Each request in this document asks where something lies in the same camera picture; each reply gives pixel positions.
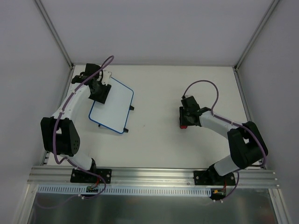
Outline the blue framed whiteboard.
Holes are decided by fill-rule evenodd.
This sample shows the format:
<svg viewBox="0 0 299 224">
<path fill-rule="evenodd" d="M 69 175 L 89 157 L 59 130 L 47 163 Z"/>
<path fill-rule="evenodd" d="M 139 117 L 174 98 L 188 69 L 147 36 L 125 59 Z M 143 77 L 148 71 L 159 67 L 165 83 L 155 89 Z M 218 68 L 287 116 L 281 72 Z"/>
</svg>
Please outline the blue framed whiteboard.
<svg viewBox="0 0 299 224">
<path fill-rule="evenodd" d="M 94 102 L 89 112 L 90 121 L 100 124 L 116 133 L 123 134 L 126 128 L 130 106 L 133 101 L 134 91 L 116 80 L 110 78 L 112 86 L 105 104 Z"/>
</svg>

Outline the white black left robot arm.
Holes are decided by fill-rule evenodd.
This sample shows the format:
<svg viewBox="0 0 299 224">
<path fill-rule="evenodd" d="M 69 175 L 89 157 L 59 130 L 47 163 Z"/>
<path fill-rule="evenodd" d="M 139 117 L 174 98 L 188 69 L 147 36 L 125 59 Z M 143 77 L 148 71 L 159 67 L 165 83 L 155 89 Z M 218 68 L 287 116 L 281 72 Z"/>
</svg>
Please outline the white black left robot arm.
<svg viewBox="0 0 299 224">
<path fill-rule="evenodd" d="M 57 164 L 67 160 L 75 169 L 81 171 L 86 182 L 97 178 L 94 159 L 79 151 L 80 137 L 75 128 L 75 118 L 82 102 L 86 99 L 104 104 L 111 90 L 110 71 L 101 66 L 88 63 L 85 70 L 75 75 L 70 89 L 60 107 L 51 117 L 41 120 L 43 146 L 46 152 L 53 153 Z"/>
</svg>

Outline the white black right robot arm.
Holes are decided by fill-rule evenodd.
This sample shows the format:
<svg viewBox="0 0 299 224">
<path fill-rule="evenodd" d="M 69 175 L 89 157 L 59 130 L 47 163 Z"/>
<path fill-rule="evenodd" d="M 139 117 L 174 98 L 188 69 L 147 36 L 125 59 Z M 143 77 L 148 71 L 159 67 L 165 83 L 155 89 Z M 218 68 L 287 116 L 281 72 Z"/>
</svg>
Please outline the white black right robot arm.
<svg viewBox="0 0 299 224">
<path fill-rule="evenodd" d="M 202 174 L 194 174 L 196 185 L 234 186 L 229 178 L 235 171 L 245 169 L 268 155 L 266 144 L 254 122 L 237 124 L 214 114 L 208 107 L 200 107 L 194 96 L 183 96 L 179 108 L 179 126 L 204 127 L 228 140 L 230 154 L 211 165 Z"/>
</svg>

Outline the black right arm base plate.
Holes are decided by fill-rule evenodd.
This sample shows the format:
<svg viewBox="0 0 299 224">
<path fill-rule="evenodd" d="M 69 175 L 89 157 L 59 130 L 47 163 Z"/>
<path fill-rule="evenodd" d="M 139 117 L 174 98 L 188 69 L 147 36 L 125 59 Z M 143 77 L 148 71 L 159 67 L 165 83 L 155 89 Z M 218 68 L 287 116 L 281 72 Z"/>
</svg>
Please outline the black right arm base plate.
<svg viewBox="0 0 299 224">
<path fill-rule="evenodd" d="M 207 170 L 195 170 L 193 171 L 194 184 L 198 186 L 235 186 L 236 180 L 234 173 L 228 173 L 224 176 L 218 175 L 215 172 L 209 172 Z"/>
</svg>

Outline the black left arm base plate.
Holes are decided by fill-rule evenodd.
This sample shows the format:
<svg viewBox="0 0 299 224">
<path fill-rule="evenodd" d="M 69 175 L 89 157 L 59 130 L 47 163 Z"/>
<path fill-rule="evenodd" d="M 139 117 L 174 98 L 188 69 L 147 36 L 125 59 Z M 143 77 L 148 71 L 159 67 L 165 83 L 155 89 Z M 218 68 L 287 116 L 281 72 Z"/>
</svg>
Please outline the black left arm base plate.
<svg viewBox="0 0 299 224">
<path fill-rule="evenodd" d="M 78 169 L 73 169 L 70 182 L 94 184 L 99 179 L 98 176 L 101 176 L 106 184 L 110 184 L 112 178 L 112 169 L 96 168 L 95 175 L 88 174 Z"/>
</svg>

